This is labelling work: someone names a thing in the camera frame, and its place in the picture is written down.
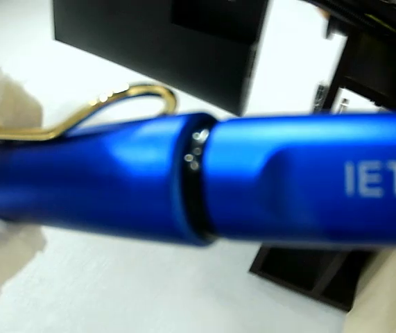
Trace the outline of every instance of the black band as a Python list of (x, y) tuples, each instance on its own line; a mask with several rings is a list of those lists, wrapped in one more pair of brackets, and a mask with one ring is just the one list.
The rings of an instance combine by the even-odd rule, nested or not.
[[(215, 123), (216, 121), (209, 121), (201, 124), (193, 132), (193, 135), (202, 131), (209, 132)], [(203, 193), (202, 160), (205, 154), (205, 144), (206, 139), (196, 140), (196, 138), (190, 137), (190, 144), (184, 152), (182, 161), (182, 197), (191, 227), (201, 237), (213, 240), (216, 238), (216, 233), (209, 220)]]

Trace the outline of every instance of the white surface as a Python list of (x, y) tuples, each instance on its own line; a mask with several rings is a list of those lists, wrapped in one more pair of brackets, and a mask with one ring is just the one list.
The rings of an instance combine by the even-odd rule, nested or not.
[[(103, 90), (147, 80), (54, 42), (51, 30), (49, 1), (0, 0), (0, 63), (41, 100), (46, 123)], [(341, 38), (326, 41), (322, 33), (313, 7), (274, 1), (248, 114), (310, 109), (316, 84), (330, 75), (342, 43)], [(178, 97), (182, 110), (227, 117), (192, 96)], [(160, 106), (152, 100), (126, 105), (132, 118)], [(101, 116), (113, 120), (120, 114)], [(44, 237), (43, 251), (28, 263), (18, 262), (18, 273), (11, 273), (0, 291), (0, 333), (334, 333), (342, 328), (339, 311), (247, 274), (258, 244), (221, 241), (196, 249), (52, 228), (44, 229)]]

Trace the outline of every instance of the gold pen clip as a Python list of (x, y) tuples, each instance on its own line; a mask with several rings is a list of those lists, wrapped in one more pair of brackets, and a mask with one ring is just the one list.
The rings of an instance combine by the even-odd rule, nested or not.
[(165, 106), (160, 115), (175, 114), (176, 112), (176, 97), (170, 89), (161, 85), (130, 85), (119, 91), (99, 95), (97, 99), (84, 105), (75, 114), (52, 128), (0, 127), (0, 141), (47, 141), (55, 139), (109, 104), (138, 96), (161, 97)]

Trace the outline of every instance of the blue metallic surface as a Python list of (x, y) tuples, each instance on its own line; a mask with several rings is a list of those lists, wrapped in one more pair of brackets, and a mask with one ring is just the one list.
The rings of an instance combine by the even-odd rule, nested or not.
[(222, 237), (396, 245), (396, 114), (219, 123), (203, 179)]
[(205, 244), (185, 216), (180, 170), (195, 126), (208, 118), (159, 117), (0, 144), (0, 217)]

